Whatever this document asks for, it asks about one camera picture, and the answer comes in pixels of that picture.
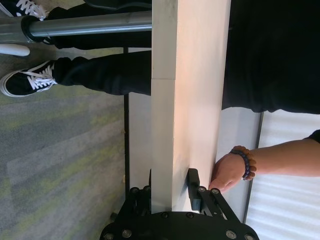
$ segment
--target hand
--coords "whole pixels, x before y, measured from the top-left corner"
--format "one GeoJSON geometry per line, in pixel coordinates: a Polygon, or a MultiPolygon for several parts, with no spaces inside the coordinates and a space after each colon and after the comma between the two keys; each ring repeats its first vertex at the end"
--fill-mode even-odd
{"type": "Polygon", "coordinates": [[[215,164],[209,189],[216,188],[222,193],[226,192],[241,180],[245,171],[243,158],[229,153],[215,164]]]}

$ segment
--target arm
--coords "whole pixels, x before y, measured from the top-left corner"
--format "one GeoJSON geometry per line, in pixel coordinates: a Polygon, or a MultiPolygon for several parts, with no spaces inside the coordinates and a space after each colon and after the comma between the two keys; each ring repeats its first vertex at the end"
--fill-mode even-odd
{"type": "MultiPolygon", "coordinates": [[[[317,137],[258,148],[251,152],[258,175],[320,177],[320,143],[317,137]]],[[[245,163],[242,157],[229,153],[216,163],[209,188],[225,192],[236,185],[244,173],[245,163]]]]}
{"type": "Polygon", "coordinates": [[[251,152],[257,174],[320,176],[320,144],[313,139],[290,141],[251,152]]]}

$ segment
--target white shoelace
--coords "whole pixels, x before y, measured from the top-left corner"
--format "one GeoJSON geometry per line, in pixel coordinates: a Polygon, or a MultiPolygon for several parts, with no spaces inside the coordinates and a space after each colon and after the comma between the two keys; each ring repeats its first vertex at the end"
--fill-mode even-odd
{"type": "Polygon", "coordinates": [[[35,16],[41,21],[48,15],[41,5],[37,5],[31,0],[19,0],[16,6],[18,8],[21,6],[21,11],[24,11],[26,15],[35,16]]]}
{"type": "Polygon", "coordinates": [[[27,79],[33,90],[40,89],[37,92],[42,92],[57,84],[56,80],[52,76],[53,68],[54,66],[48,65],[45,70],[40,73],[32,71],[21,71],[20,73],[27,75],[27,79]]]}

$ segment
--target white sole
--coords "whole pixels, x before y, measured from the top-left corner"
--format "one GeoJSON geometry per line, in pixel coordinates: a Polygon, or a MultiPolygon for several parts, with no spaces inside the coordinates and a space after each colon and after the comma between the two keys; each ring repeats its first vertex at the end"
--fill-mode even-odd
{"type": "Polygon", "coordinates": [[[18,70],[18,71],[13,71],[13,72],[10,72],[8,73],[7,75],[5,75],[3,78],[1,78],[0,80],[0,91],[8,96],[8,97],[13,97],[13,98],[23,98],[23,97],[26,97],[26,96],[30,96],[32,94],[28,94],[28,95],[14,95],[14,94],[11,94],[10,92],[7,91],[7,88],[6,88],[6,83],[7,81],[16,73],[20,72],[21,70],[18,70]]]}
{"type": "Polygon", "coordinates": [[[4,12],[7,16],[9,16],[9,17],[14,17],[14,16],[12,15],[12,13],[9,12],[1,3],[0,3],[0,10],[1,10],[2,12],[4,12]]]}

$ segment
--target leg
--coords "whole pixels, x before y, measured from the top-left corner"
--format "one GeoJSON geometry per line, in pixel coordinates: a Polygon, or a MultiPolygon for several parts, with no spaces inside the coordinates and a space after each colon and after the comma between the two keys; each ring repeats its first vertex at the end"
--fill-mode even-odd
{"type": "Polygon", "coordinates": [[[151,94],[151,51],[116,54],[94,59],[77,57],[47,61],[31,69],[14,71],[0,80],[9,97],[24,97],[55,84],[83,85],[113,95],[151,94]]]}
{"type": "MultiPolygon", "coordinates": [[[[50,12],[47,19],[68,19],[105,14],[140,12],[145,10],[150,9],[146,9],[143,7],[127,7],[118,11],[109,11],[100,8],[94,8],[87,4],[82,4],[72,7],[68,10],[57,7],[50,12]]],[[[57,36],[52,37],[52,43],[59,49],[77,48],[82,50],[89,50],[113,47],[150,48],[151,31],[57,36]]]]}
{"type": "Polygon", "coordinates": [[[54,78],[65,86],[83,85],[113,95],[151,94],[151,51],[116,54],[87,60],[60,58],[54,78]]]}

